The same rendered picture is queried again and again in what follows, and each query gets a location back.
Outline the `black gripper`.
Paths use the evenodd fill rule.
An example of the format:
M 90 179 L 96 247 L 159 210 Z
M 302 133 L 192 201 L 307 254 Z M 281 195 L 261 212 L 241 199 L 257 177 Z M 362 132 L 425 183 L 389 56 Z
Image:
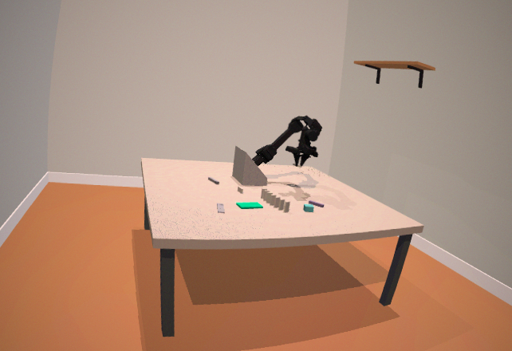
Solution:
M 303 141 L 305 141 L 305 143 L 307 144 L 307 143 L 309 143 L 309 142 L 310 142 L 310 140 L 306 140 L 306 139 L 302 139 L 302 138 L 300 138 L 300 140 L 298 140 L 298 141 L 299 141 L 299 143 L 298 143 L 298 147 L 296 147 L 296 148 L 295 148 L 295 147 L 292 147 L 292 146 L 287 146 L 287 147 L 286 147 L 286 151 L 288 151 L 288 152 L 292 152 L 292 153 L 293 153 L 293 155 L 294 155 L 294 159 L 295 159 L 295 163 L 296 163 L 296 167 L 298 166 L 298 164 L 299 164 L 299 160 L 300 160 L 300 157 L 301 157 L 301 160 L 300 160 L 300 166 L 302 167 L 302 165 L 304 164 L 304 162 L 305 162 L 308 158 L 310 158 L 311 156 L 318 157 L 318 152 L 313 153 L 311 156 L 310 156 L 310 154 L 305 154 L 305 153 L 303 152 L 303 150 L 300 150 L 299 148 L 300 148 L 300 146 L 301 146 L 301 144 L 302 144 L 302 142 L 303 142 Z M 310 144 L 311 144 L 311 142 L 310 142 Z M 303 154 L 301 154 L 301 155 L 300 155 L 300 153 L 303 153 Z

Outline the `green flat domino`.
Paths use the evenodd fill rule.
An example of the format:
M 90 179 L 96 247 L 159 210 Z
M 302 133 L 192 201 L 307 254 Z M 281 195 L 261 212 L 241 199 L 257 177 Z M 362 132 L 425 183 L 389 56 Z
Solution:
M 238 202 L 236 205 L 241 209 L 263 208 L 260 203 Z

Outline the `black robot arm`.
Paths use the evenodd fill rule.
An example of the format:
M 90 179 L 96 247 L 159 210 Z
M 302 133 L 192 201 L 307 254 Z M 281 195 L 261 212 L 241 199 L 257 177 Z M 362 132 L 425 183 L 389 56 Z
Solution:
M 300 120 L 303 120 L 306 124 L 304 126 Z M 308 129 L 308 127 L 310 129 Z M 316 141 L 317 137 L 320 135 L 322 130 L 321 125 L 317 121 L 317 119 L 311 119 L 309 116 L 297 116 L 293 118 L 289 124 L 289 127 L 272 143 L 268 144 L 262 148 L 259 148 L 256 153 L 257 155 L 252 159 L 257 166 L 259 166 L 262 162 L 265 164 L 271 161 L 274 156 L 277 154 L 277 149 L 286 142 L 295 132 L 301 131 L 300 138 Z M 309 143 L 302 142 L 300 150 L 303 150 L 305 154 L 312 155 L 317 151 L 317 147 L 310 146 Z

